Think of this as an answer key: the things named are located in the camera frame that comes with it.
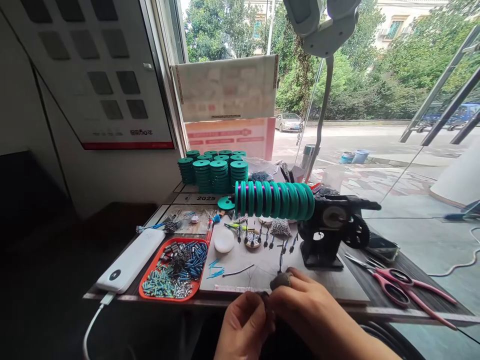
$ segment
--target road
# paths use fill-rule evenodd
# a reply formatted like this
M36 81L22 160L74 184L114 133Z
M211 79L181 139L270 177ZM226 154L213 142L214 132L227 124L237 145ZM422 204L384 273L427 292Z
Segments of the road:
M366 149L370 156L375 154L416 154L421 146L420 142L426 133L413 132L406 143L399 142L399 138L405 130L405 126L338 126L324 127L320 153L315 162L315 167L324 168L329 164L338 164L344 151ZM460 144L451 145L450 141L457 131L441 130L432 144L422 150L422 154L430 154L435 157L457 158L474 141L480 140L480 128L475 128L470 135ZM275 130L273 143L273 160L280 160L293 164L297 157L298 133L279 132ZM317 129L307 127L303 134L300 153L297 163L302 158L305 144L314 144L317 138Z

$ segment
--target poster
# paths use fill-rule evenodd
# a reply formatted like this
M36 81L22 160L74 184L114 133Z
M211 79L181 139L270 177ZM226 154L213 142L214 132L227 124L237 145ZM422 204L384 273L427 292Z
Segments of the poster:
M245 151L249 158L272 160L275 118L220 120L185 124L191 150Z
M172 67L185 123L274 116L278 55Z

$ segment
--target pink scissors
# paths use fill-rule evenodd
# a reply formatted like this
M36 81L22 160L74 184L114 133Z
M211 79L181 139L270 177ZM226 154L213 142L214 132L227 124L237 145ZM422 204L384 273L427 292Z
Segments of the pink scissors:
M413 287L418 286L420 288L428 289L431 292L437 294L438 296L444 298L448 302L452 304L456 304L457 301L453 297L448 296L443 291L440 291L436 287L433 287L427 283L412 279L410 276L408 276L406 273L404 273L401 270L398 270L395 268L385 268L383 265L381 265L378 262L375 262L375 263L370 262L371 264L375 265L375 266L370 266L369 264L360 261L359 259L357 259L356 257L353 257L348 253L346 253L344 256L350 261L354 262L355 264L366 269L375 279L377 279L377 281L380 283L382 291L395 304L403 308L406 308L410 303L410 300L409 300L409 296L410 296L410 298L412 298L413 301L420 308L422 308L422 310L425 311L432 319L438 320L440 323L449 327L450 329L457 330L457 327L455 325L445 320L443 317L441 317L435 311L429 308L427 304L425 304L413 292ZM393 283L397 283L400 286L400 288L396 287Z

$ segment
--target charging cable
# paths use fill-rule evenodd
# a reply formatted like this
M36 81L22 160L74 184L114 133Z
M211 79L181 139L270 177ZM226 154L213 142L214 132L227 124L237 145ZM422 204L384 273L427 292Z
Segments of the charging cable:
M87 340L89 339L90 330L92 329L92 326L94 325L95 320L97 320L97 317L99 316L100 311L102 311L102 309L103 309L105 306L107 306L108 304L110 304L110 302L113 300L113 298L115 297L115 295L116 295L115 292L109 291L109 292L103 297L103 299L100 301L100 307L99 307L98 310L96 311L95 315L93 316L93 318L92 318L91 321L90 321L90 325L88 325L88 328L86 329L85 336L83 337L83 346L82 346L82 349L83 349L83 358L84 358L84 360L90 360L89 350L88 350L88 348L87 348Z
M475 241L480 244L480 240L474 235L474 231L480 229L480 227L473 227L470 229L470 234L473 236ZM436 278L444 278L449 275L451 275L455 269L457 268L468 268L474 265L477 262L477 253L480 252L480 247L476 250L473 251L473 259L470 262L464 263L464 264L457 264L453 265L450 269L448 269L447 272L441 273L441 274L427 274L428 276L431 277L436 277Z

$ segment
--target black gear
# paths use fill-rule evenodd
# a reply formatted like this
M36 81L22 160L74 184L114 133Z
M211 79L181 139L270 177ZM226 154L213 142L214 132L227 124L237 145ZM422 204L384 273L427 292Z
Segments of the black gear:
M352 249L363 249L370 242L370 230L365 220L359 215L351 215L352 222L349 222L346 234L342 241Z

